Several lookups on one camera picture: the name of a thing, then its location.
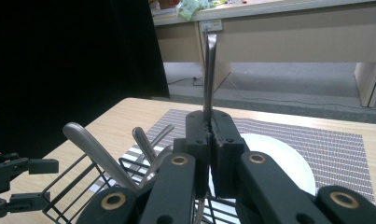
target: black curtain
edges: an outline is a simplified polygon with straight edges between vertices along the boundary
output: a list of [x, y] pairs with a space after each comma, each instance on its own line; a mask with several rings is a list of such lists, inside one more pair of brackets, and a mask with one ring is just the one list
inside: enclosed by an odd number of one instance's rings
[[0, 0], [0, 151], [41, 158], [126, 97], [169, 97], [147, 0]]

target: utensil handle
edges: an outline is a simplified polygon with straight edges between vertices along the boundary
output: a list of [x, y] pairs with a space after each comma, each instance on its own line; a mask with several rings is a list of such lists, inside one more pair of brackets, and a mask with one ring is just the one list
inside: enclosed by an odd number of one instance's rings
[[70, 122], [63, 127], [63, 134], [92, 160], [102, 166], [119, 185], [134, 192], [138, 190], [138, 186], [129, 175], [85, 128], [77, 123]]

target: dish rack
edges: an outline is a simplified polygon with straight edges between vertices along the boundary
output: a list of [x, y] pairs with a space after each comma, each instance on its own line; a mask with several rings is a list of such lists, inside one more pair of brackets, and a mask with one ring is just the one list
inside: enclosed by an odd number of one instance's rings
[[[126, 158], [119, 158], [119, 163], [137, 184], [149, 168], [144, 162]], [[42, 197], [48, 202], [42, 212], [54, 223], [74, 223], [95, 194], [114, 185], [117, 185], [116, 181], [84, 154], [42, 191]], [[45, 196], [48, 191], [51, 200]], [[209, 190], [202, 223], [239, 223], [234, 205], [233, 201], [215, 198]]]

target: cable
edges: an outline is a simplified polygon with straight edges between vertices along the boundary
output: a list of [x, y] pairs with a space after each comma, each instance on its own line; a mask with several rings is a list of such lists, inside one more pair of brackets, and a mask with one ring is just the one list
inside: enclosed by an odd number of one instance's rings
[[199, 80], [199, 79], [202, 79], [202, 77], [185, 77], [185, 78], [178, 79], [177, 81], [169, 82], [167, 84], [173, 85], [177, 82], [188, 80], [188, 79], [191, 79], [191, 78], [193, 79], [193, 83], [192, 83], [193, 86], [203, 86], [202, 84], [196, 84], [196, 81]]
[[247, 96], [244, 96], [240, 89], [237, 87], [237, 85], [232, 82], [229, 78], [226, 78], [228, 80], [228, 82], [234, 86], [234, 88], [236, 89], [236, 91], [239, 93], [239, 95], [241, 97], [243, 97], [244, 99], [247, 99], [247, 100], [263, 100], [263, 101], [270, 101], [270, 102], [279, 102], [279, 103], [298, 103], [298, 104], [303, 104], [303, 105], [339, 105], [339, 106], [344, 106], [344, 107], [349, 107], [349, 108], [353, 108], [353, 109], [367, 109], [367, 110], [376, 110], [376, 108], [370, 108], [370, 107], [358, 107], [358, 106], [352, 106], [352, 105], [341, 105], [341, 104], [335, 104], [335, 103], [324, 103], [324, 104], [314, 104], [314, 103], [307, 103], [307, 102], [302, 102], [302, 101], [294, 101], [294, 100], [273, 100], [273, 99], [268, 99], [268, 98], [263, 98], [263, 97], [247, 97]]
[[177, 81], [169, 82], [169, 83], [167, 83], [167, 84], [168, 84], [168, 85], [173, 85], [173, 84], [175, 84], [175, 83], [177, 83], [177, 82], [180, 82], [180, 81], [183, 81], [183, 80], [187, 80], [187, 79], [191, 79], [191, 77], [185, 77], [185, 78], [182, 78], [182, 79], [178, 79]]
[[198, 80], [198, 79], [202, 79], [202, 77], [194, 77], [193, 78], [193, 86], [203, 86], [203, 84], [196, 84], [196, 81]]

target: placemat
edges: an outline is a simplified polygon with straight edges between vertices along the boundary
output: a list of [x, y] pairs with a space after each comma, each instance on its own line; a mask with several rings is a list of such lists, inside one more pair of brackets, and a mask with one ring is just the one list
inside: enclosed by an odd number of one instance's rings
[[[169, 110], [146, 135], [153, 140], [167, 125], [174, 129], [156, 146], [156, 150], [171, 145], [174, 138], [185, 137], [185, 116], [190, 111]], [[278, 139], [300, 153], [313, 170], [316, 187], [339, 185], [364, 195], [374, 203], [374, 195], [369, 177], [369, 168], [362, 135], [332, 132], [295, 125], [264, 122], [253, 119], [233, 119], [240, 133], [256, 133]], [[136, 161], [142, 154], [139, 146], [133, 145], [122, 158]], [[93, 188], [101, 186], [99, 180]]]

